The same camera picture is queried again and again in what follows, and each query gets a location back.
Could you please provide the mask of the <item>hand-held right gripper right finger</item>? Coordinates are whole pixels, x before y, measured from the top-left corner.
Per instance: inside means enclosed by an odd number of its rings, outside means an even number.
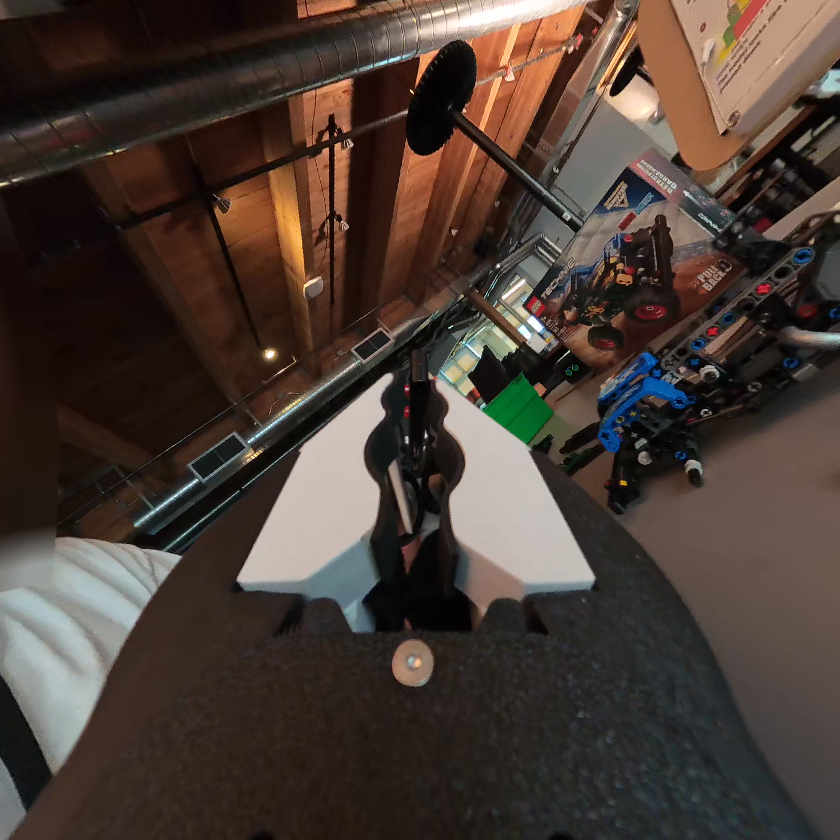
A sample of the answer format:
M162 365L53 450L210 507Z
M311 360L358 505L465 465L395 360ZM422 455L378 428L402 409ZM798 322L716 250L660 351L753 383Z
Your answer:
M434 386L437 567L458 630L493 602L588 592L595 573L532 451L447 384Z

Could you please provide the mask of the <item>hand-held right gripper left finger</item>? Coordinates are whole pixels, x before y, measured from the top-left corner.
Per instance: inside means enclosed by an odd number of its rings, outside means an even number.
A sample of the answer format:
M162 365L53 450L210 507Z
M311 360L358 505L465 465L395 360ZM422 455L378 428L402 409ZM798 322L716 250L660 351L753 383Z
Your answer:
M375 630L364 598L380 579L371 552L380 488L364 446L385 418L393 381L382 376L301 447L238 573L244 591L328 598L352 631Z

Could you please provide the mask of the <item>long black lego beam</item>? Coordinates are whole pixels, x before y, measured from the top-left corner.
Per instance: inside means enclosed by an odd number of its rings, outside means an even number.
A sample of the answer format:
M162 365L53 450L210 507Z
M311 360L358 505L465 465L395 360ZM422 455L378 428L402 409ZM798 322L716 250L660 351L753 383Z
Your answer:
M406 405L411 407L411 416L404 418L407 436L403 446L402 477L413 493L413 534L418 535L428 512L438 515L438 496L432 490L433 476L439 473L437 440L431 431L429 407L432 396L432 382L427 368L427 352L414 349L408 370L407 383L412 387Z

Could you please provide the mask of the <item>blue flame lego truck model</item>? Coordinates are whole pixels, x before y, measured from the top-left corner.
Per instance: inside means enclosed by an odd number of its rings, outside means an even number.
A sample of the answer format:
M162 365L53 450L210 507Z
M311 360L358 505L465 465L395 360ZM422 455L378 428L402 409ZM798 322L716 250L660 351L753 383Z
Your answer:
M606 506L617 516L641 497L650 466L675 464L703 487L699 427L757 412L838 359L838 247L835 206L782 240L735 248L744 273L660 349L603 383L598 422L562 446L563 470L572 476L611 455Z

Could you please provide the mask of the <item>lego set cardboard box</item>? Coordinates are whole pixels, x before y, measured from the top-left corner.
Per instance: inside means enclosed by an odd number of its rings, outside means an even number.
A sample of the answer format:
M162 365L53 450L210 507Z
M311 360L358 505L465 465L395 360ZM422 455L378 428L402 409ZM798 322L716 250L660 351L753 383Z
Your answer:
M744 271L716 245L733 214L656 150L623 169L524 307L606 371L707 306Z

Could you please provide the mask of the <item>green plastic bin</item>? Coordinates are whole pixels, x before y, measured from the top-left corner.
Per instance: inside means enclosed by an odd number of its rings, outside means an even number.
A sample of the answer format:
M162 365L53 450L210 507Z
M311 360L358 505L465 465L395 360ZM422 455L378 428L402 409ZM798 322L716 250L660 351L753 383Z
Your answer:
M530 445L554 416L553 409L523 373L512 380L482 412L525 445Z

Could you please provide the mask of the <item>air vent grille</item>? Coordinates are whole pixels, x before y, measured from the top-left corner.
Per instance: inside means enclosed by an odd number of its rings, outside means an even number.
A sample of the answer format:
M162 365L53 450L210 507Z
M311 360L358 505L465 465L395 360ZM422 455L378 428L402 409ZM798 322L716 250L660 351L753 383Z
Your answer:
M238 433L231 433L188 462L187 468L197 480L206 484L228 467L239 464L241 459L251 451L251 447L243 437Z
M352 355L362 364L368 364L378 358L394 344L393 335L379 327L351 348Z

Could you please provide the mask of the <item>black computer monitor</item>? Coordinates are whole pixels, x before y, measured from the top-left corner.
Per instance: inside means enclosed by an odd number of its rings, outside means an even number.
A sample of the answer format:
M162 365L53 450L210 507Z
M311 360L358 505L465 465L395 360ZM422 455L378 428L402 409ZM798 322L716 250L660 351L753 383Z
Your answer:
M511 383L511 377L489 345L482 349L479 361L468 373L473 389L484 404L489 405Z

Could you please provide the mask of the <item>black toothed disc on rod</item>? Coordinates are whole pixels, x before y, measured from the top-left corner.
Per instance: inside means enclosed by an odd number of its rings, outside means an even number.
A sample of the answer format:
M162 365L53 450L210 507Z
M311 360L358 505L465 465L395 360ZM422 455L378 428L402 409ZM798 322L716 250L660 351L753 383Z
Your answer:
M448 42L428 64L408 106L409 149L420 156L432 155L459 131L572 232L579 232L583 225L580 216L467 119L465 110L476 82L477 60L472 47L461 39Z

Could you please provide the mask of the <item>tan and white box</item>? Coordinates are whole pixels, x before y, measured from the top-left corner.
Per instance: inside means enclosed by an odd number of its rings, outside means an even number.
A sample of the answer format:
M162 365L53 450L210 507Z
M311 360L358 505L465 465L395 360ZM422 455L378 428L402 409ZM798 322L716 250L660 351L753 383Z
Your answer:
M838 61L838 1L643 1L637 42L678 152L726 163Z

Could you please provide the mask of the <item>spiral duct with vents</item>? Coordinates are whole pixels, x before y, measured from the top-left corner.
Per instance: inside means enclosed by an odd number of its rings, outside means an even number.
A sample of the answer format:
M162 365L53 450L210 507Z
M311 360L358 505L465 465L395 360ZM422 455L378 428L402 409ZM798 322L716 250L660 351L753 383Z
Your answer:
M357 382L383 370L392 358L408 352L416 341L433 336L449 313L466 300L468 291L481 281L500 279L527 258L536 257L549 266L552 258L559 255L560 249L555 243L544 234L536 234L503 257L487 261L466 275L453 276L396 325L378 322L376 329L383 327L393 335L391 348L370 363L362 364L352 355L351 348L355 344L352 345L329 372L302 392L285 397L280 409L248 434L245 440L252 451L239 464L231 465L206 484L192 473L180 479L172 490L166 491L149 510L133 520L133 529L143 536L152 536L177 522L185 522L190 510L202 504L209 506L209 511L200 513L197 520L204 522L207 518L215 518L241 490L253 484L274 462L342 410L357 395Z

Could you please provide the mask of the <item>large metal ceiling duct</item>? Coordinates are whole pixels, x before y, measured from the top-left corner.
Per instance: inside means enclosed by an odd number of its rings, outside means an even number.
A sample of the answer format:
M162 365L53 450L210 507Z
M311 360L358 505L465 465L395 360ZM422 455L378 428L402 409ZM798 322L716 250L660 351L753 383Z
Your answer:
M2 188L583 5L374 2L71 77L2 101Z

